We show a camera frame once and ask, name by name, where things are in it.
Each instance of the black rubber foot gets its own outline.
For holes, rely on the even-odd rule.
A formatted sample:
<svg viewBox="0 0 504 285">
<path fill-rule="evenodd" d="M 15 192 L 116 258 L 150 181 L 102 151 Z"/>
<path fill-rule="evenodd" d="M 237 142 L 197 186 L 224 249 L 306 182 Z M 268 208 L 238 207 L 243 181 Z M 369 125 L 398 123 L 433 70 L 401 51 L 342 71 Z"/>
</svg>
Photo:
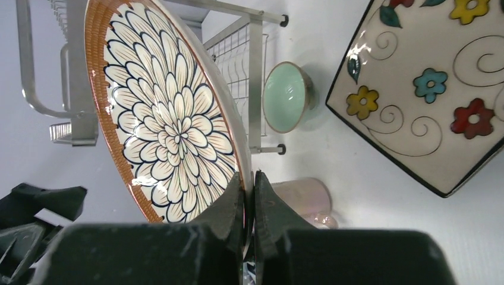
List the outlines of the black rubber foot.
<svg viewBox="0 0 504 285">
<path fill-rule="evenodd" d="M 280 23 L 280 26 L 281 26 L 282 28 L 285 28 L 285 27 L 287 27 L 287 25 L 289 24 L 289 16 L 288 16 L 288 15 L 285 15 L 285 14 L 284 14 L 284 15 L 282 15 L 282 16 L 285 16 L 285 21 L 281 22 L 281 23 Z"/>
<path fill-rule="evenodd" d="M 277 147 L 281 147 L 282 148 L 282 151 L 278 153 L 281 156 L 283 156 L 287 152 L 287 147 L 285 146 L 285 144 L 279 144 Z"/>
</svg>

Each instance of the beige cup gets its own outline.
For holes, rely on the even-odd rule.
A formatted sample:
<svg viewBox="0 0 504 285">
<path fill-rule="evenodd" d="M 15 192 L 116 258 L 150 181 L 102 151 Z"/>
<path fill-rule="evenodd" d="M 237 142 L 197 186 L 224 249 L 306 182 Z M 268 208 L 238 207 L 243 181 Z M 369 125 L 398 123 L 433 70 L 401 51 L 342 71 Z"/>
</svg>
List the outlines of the beige cup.
<svg viewBox="0 0 504 285">
<path fill-rule="evenodd" d="M 273 183 L 274 192 L 298 215 L 320 229 L 335 229 L 336 220 L 330 215 L 329 192 L 315 178 Z"/>
</svg>

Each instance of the leaf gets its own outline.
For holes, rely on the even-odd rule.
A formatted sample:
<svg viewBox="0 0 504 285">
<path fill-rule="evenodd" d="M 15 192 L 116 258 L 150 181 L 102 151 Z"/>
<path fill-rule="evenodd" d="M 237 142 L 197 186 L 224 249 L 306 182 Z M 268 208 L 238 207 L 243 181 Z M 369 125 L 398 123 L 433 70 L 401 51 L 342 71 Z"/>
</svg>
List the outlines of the leaf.
<svg viewBox="0 0 504 285">
<path fill-rule="evenodd" d="M 424 4 L 422 4 L 420 7 L 432 7 L 432 6 L 438 6 L 439 4 L 442 4 L 446 0 L 426 0 Z"/>
<path fill-rule="evenodd" d="M 361 74 L 361 59 L 358 55 L 351 55 L 346 65 L 348 74 L 358 83 L 359 75 Z"/>
<path fill-rule="evenodd" d="M 402 28 L 401 23 L 399 22 L 399 17 L 392 7 L 380 7 L 380 20 L 387 26 Z"/>
</svg>

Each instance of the green bowl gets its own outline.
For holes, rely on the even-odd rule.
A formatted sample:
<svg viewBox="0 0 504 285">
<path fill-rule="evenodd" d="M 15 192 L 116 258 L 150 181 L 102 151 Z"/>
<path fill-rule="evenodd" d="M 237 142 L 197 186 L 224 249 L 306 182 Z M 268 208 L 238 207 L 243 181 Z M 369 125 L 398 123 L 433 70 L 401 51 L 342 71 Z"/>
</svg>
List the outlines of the green bowl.
<svg viewBox="0 0 504 285">
<path fill-rule="evenodd" d="M 282 62 L 269 74 L 264 86 L 263 111 L 275 132 L 292 131 L 311 109 L 313 88 L 310 77 L 296 64 Z"/>
</svg>

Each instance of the metal rack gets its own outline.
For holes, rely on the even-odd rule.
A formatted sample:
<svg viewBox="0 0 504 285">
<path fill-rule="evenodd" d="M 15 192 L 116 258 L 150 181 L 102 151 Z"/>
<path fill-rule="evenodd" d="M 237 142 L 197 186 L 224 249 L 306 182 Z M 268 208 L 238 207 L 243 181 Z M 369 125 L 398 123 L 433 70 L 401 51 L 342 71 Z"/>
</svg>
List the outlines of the metal rack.
<svg viewBox="0 0 504 285">
<path fill-rule="evenodd" d="M 50 126 L 51 140 L 54 143 L 73 146 L 96 145 L 98 120 L 87 78 L 86 63 L 82 60 L 85 58 L 84 16 L 87 0 L 48 1 L 67 40 L 61 49 L 63 110 L 56 111 L 46 107 L 36 93 L 30 0 L 16 0 L 23 96 L 33 109 L 43 115 L 70 119 L 70 122 Z M 233 72 L 229 69 L 225 77 L 238 104 L 238 109 L 241 111 L 243 121 L 247 121 L 245 128 L 248 132 L 251 153 L 285 153 L 285 146 L 261 146 L 261 137 L 266 135 L 266 125 L 262 123 L 264 120 L 262 119 L 261 96 L 264 84 L 263 55 L 267 51 L 268 38 L 267 35 L 263 35 L 263 22 L 276 23 L 285 27 L 288 24 L 288 16 L 217 0 L 164 1 L 241 16 L 235 23 L 206 42 L 204 46 L 211 55 L 215 56 L 215 61 L 217 65 L 220 65 L 223 75 L 226 73 L 224 65 L 228 64 L 227 68 L 230 68 L 229 63 L 234 60 L 236 68 Z M 236 56 L 241 57 L 239 67 Z"/>
</svg>

